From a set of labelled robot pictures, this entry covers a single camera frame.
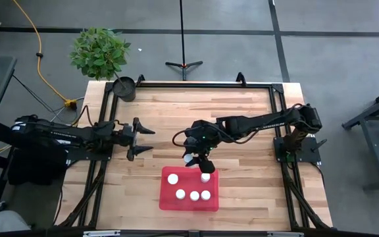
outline small white container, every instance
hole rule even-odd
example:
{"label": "small white container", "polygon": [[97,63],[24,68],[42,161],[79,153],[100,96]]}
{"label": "small white container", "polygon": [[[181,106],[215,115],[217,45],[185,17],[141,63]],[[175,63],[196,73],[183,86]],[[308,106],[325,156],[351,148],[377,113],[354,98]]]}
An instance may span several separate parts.
{"label": "small white container", "polygon": [[185,197],[185,191],[183,190],[177,190],[176,191],[176,198],[179,200],[182,200]]}
{"label": "small white container", "polygon": [[210,180],[210,174],[201,174],[201,181],[208,182]]}
{"label": "small white container", "polygon": [[198,201],[198,199],[200,198],[200,195],[198,194],[197,191],[192,191],[191,194],[189,195],[189,198],[192,201]]}
{"label": "small white container", "polygon": [[178,182],[178,175],[176,174],[170,174],[168,176],[168,183],[169,184],[176,184]]}
{"label": "small white container", "polygon": [[211,195],[210,195],[210,192],[207,191],[207,190],[204,190],[201,192],[201,199],[204,200],[204,201],[207,201],[208,199],[210,199]]}

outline green leaves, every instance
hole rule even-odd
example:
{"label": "green leaves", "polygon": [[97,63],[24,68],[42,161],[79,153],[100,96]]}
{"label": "green leaves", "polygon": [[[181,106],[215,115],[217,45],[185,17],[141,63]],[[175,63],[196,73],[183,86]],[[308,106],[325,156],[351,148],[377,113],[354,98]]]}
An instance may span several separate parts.
{"label": "green leaves", "polygon": [[115,72],[121,72],[121,66],[126,65],[125,55],[131,43],[118,39],[119,33],[111,30],[90,28],[81,32],[74,40],[74,50],[69,57],[71,65],[81,69],[84,76],[111,79]]}

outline yellow extension cord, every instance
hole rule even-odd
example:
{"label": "yellow extension cord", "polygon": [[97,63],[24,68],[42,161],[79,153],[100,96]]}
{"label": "yellow extension cord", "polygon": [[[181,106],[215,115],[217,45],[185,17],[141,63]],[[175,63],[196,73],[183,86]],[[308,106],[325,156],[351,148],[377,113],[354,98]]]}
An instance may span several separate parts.
{"label": "yellow extension cord", "polygon": [[38,30],[36,29],[36,27],[34,26],[34,23],[32,22],[32,20],[30,19],[30,17],[27,15],[27,13],[23,10],[23,8],[17,3],[16,0],[13,0],[13,2],[17,5],[17,7],[22,11],[22,13],[24,14],[24,16],[27,18],[27,20],[29,20],[30,24],[33,26],[33,29],[36,33],[36,35],[38,36],[38,40],[39,40],[39,53],[37,54],[38,55],[38,74],[40,76],[40,78],[57,94],[59,95],[59,97],[61,97],[61,99],[63,99],[64,101],[64,105],[65,107],[67,108],[71,108],[71,109],[76,109],[77,108],[77,100],[76,99],[67,99],[65,98],[63,95],[61,95],[42,75],[42,73],[40,72],[40,62],[41,62],[41,56],[42,56],[42,42],[40,40],[40,35],[39,35],[39,32]]}

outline microphone stand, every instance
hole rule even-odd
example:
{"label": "microphone stand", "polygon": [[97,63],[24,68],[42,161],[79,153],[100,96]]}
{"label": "microphone stand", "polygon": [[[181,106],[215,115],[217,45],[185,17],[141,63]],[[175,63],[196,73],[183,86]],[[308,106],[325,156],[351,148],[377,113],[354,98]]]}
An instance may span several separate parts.
{"label": "microphone stand", "polygon": [[178,68],[181,68],[181,70],[182,70],[182,80],[186,81],[187,80],[187,69],[190,66],[202,65],[203,61],[197,61],[197,62],[188,63],[188,64],[185,63],[184,19],[183,19],[183,16],[182,16],[182,0],[179,0],[179,6],[180,6],[180,11],[181,11],[182,64],[170,63],[170,62],[166,62],[165,64],[168,65],[168,66],[177,66]]}

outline tripod base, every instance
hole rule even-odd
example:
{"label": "tripod base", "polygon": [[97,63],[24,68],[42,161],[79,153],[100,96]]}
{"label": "tripod base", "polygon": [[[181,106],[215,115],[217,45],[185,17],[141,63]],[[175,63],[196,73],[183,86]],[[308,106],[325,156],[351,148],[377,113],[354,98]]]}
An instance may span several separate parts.
{"label": "tripod base", "polygon": [[198,62],[188,63],[188,64],[178,64],[178,63],[166,62],[165,64],[168,66],[177,66],[178,68],[181,68],[182,69],[182,80],[186,81],[187,80],[187,69],[190,66],[202,65],[203,61],[198,61]]}

